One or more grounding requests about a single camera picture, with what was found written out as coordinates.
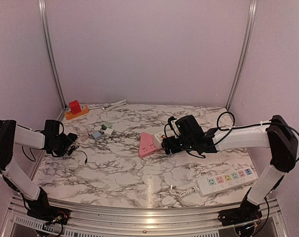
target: orange power strip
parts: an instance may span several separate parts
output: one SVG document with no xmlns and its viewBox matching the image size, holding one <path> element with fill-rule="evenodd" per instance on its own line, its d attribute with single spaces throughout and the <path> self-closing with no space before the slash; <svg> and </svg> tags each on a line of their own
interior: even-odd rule
<svg viewBox="0 0 299 237">
<path fill-rule="evenodd" d="M 69 111 L 69 112 L 65 113 L 65 117 L 66 117 L 66 120 L 71 120 L 71 119 L 74 119 L 74 118 L 79 117 L 81 115 L 85 115 L 87 113 L 89 113 L 89 108 L 88 108 L 87 105 L 85 105 L 84 107 L 81 108 L 81 112 L 74 115 L 71 111 Z"/>
</svg>

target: power strip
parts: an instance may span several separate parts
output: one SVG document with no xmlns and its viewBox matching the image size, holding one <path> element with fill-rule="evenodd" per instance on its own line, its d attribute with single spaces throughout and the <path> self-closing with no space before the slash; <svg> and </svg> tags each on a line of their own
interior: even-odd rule
<svg viewBox="0 0 299 237">
<path fill-rule="evenodd" d="M 172 137 L 174 136 L 174 132 L 173 131 L 166 131 L 166 134 L 168 137 Z M 162 149 L 163 147 L 161 146 L 163 139 L 165 138 L 165 132 L 161 131 L 161 132 L 157 132 L 154 134 L 154 144 L 158 149 Z"/>
<path fill-rule="evenodd" d="M 200 196 L 206 197 L 251 183 L 257 179 L 257 174 L 248 166 L 235 172 L 203 177 L 197 180 L 197 185 L 200 189 Z"/>
</svg>

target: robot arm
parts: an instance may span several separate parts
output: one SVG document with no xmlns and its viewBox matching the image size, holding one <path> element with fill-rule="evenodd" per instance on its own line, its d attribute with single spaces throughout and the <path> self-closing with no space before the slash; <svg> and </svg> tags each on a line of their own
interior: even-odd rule
<svg viewBox="0 0 299 237">
<path fill-rule="evenodd" d="M 17 125 L 14 120 L 0 120 L 0 173 L 13 190 L 21 193 L 29 206 L 28 215 L 48 221 L 58 217 L 58 212 L 69 213 L 69 210 L 49 205 L 46 192 L 30 180 L 15 161 L 13 145 L 46 150 L 54 157 L 63 156 L 77 136 L 60 133 L 60 125 L 59 121 L 47 120 L 43 131 L 34 132 Z"/>
<path fill-rule="evenodd" d="M 223 226 L 239 224 L 262 217 L 259 205 L 282 181 L 295 164 L 298 140 L 281 116 L 270 121 L 226 130 L 211 128 L 204 132 L 193 116 L 178 120 L 170 118 L 168 124 L 176 137 L 163 139 L 166 154 L 196 151 L 217 153 L 234 148 L 265 147 L 271 149 L 272 160 L 260 175 L 255 185 L 245 195 L 240 207 L 219 212 L 218 219 Z"/>
</svg>

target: pink wall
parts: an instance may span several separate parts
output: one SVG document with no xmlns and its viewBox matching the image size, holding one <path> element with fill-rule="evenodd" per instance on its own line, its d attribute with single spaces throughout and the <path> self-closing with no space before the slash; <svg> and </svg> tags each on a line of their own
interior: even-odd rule
<svg viewBox="0 0 299 237">
<path fill-rule="evenodd" d="M 66 102 L 225 106 L 249 10 L 245 0 L 50 0 Z"/>
<path fill-rule="evenodd" d="M 232 112 L 239 124 L 280 114 L 299 131 L 299 0 L 258 2 L 252 43 Z M 250 152 L 263 171 L 271 159 L 269 150 Z M 299 163 L 276 195 L 290 236 L 299 237 Z"/>
<path fill-rule="evenodd" d="M 43 129 L 61 112 L 43 40 L 37 1 L 0 1 L 0 119 Z M 14 156 L 29 173 L 33 163 Z M 0 178 L 0 228 L 12 191 Z"/>
</svg>

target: white cable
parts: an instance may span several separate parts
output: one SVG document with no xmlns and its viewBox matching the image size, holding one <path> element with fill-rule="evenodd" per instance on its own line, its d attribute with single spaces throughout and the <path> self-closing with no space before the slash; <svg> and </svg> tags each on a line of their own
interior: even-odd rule
<svg viewBox="0 0 299 237">
<path fill-rule="evenodd" d="M 185 189 L 185 190 L 172 190 L 171 194 L 177 195 L 179 198 L 183 198 L 186 196 L 189 196 L 191 194 L 198 193 L 200 191 L 199 187 L 193 186 L 191 188 Z"/>
<path fill-rule="evenodd" d="M 103 105 L 96 105 L 96 106 L 91 106 L 92 109 L 101 109 L 103 111 L 110 111 L 114 108 L 117 108 L 117 107 L 125 107 L 128 105 L 128 102 L 127 100 L 120 100 L 118 102 L 115 102 L 115 103 L 105 103 Z"/>
</svg>

